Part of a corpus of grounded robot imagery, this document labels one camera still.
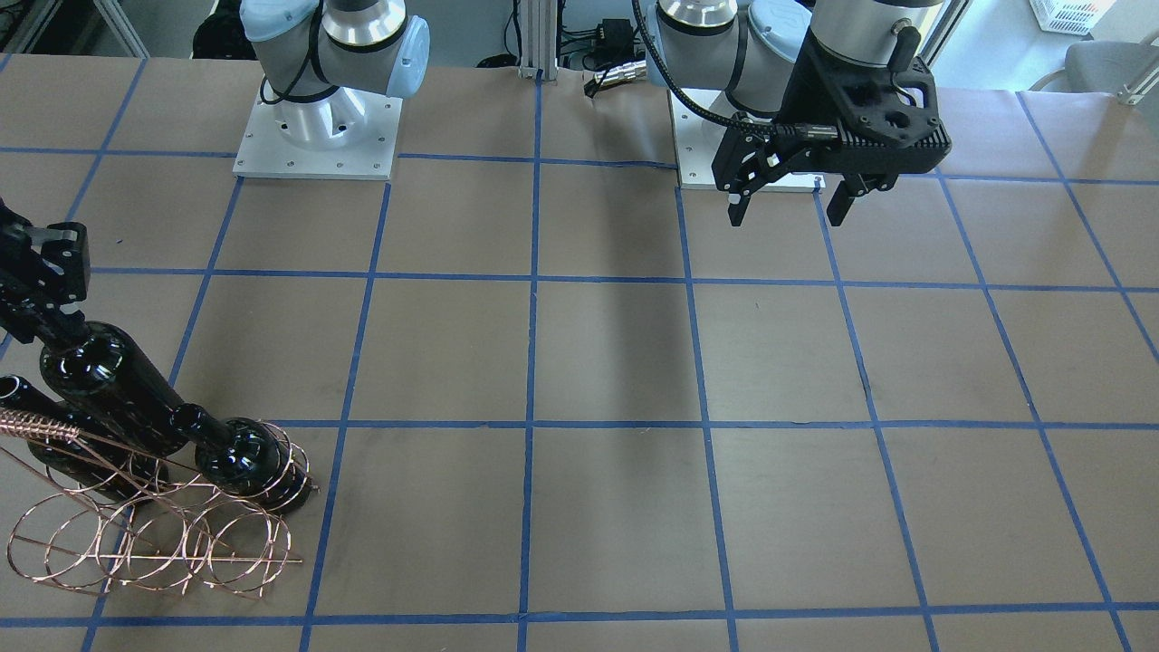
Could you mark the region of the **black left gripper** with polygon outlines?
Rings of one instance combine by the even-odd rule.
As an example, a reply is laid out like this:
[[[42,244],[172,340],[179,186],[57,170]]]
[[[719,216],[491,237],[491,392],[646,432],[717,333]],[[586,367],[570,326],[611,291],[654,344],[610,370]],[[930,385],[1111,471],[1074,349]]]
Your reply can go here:
[[[952,135],[916,50],[916,41],[887,41],[885,63],[857,63],[806,41],[773,119],[726,120],[712,173],[730,225],[742,225],[753,195],[790,174],[843,175],[825,208],[829,226],[840,227],[859,197],[941,164]]]

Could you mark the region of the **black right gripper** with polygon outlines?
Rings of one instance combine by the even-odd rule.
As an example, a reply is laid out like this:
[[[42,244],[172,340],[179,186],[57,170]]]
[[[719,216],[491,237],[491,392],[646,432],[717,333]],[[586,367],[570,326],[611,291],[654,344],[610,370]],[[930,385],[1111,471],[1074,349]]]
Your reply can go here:
[[[34,226],[1,204],[1,293],[3,330],[29,345],[79,345],[90,337],[83,302],[90,284],[87,228],[78,222]]]

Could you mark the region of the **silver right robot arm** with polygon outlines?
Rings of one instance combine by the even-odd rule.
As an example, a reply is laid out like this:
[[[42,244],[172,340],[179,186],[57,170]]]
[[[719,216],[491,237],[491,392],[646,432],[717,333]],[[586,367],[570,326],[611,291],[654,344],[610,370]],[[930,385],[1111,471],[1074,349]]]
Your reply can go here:
[[[388,182],[403,101],[427,75],[430,30],[402,1],[245,1],[262,65],[233,173],[245,180]],[[29,222],[3,207],[3,329],[75,339],[90,284],[82,224]]]

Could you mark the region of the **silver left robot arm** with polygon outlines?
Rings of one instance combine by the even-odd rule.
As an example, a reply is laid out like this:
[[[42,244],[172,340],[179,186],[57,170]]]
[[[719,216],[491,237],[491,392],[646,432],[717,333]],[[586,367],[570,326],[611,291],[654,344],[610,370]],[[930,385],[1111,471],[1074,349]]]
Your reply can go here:
[[[828,220],[952,153],[919,50],[938,1],[635,1],[654,75],[720,125],[710,164],[728,217],[790,174],[840,176]]]

